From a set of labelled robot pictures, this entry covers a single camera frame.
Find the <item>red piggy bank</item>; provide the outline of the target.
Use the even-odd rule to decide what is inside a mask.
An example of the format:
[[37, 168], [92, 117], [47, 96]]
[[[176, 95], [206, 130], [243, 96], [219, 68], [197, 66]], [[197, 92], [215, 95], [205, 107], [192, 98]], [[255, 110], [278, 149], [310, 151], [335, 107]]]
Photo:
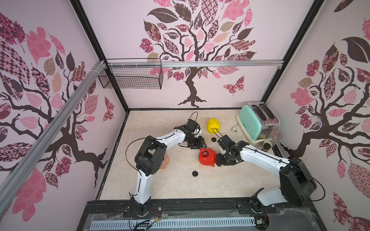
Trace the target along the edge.
[[198, 160], [204, 166], [214, 167], [216, 165], [216, 152], [211, 148], [202, 148], [200, 149]]

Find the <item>peach piggy bank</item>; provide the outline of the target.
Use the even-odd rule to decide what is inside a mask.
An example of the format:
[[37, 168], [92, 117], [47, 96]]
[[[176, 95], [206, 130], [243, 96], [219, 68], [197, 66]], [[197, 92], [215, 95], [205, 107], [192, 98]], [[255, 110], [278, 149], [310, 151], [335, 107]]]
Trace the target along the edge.
[[161, 164], [161, 169], [166, 169], [169, 164], [169, 156], [167, 154], [164, 155], [164, 160]]

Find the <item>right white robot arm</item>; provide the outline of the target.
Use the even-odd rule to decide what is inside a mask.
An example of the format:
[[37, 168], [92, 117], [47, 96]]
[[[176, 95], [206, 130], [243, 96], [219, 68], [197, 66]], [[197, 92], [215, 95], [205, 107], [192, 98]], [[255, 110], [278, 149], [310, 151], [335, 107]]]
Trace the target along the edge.
[[259, 207], [290, 203], [301, 207], [317, 189], [316, 180], [311, 176], [300, 159], [287, 159], [264, 152], [245, 141], [219, 139], [221, 153], [216, 155], [217, 166], [235, 166], [249, 162], [270, 172], [279, 179], [279, 184], [258, 190], [252, 197]]

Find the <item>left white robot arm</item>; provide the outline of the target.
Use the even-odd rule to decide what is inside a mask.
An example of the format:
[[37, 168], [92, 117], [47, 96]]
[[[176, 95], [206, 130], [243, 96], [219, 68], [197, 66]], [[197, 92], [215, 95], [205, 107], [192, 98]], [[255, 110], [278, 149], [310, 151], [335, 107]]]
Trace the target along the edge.
[[149, 212], [153, 176], [161, 168], [166, 151], [183, 142], [186, 142], [187, 148], [190, 149], [205, 148], [206, 143], [201, 133], [200, 128], [195, 128], [194, 131], [177, 128], [161, 137], [147, 136], [144, 138], [142, 146], [135, 156], [135, 169], [138, 171], [138, 178], [135, 193], [131, 198], [135, 214], [143, 217]]

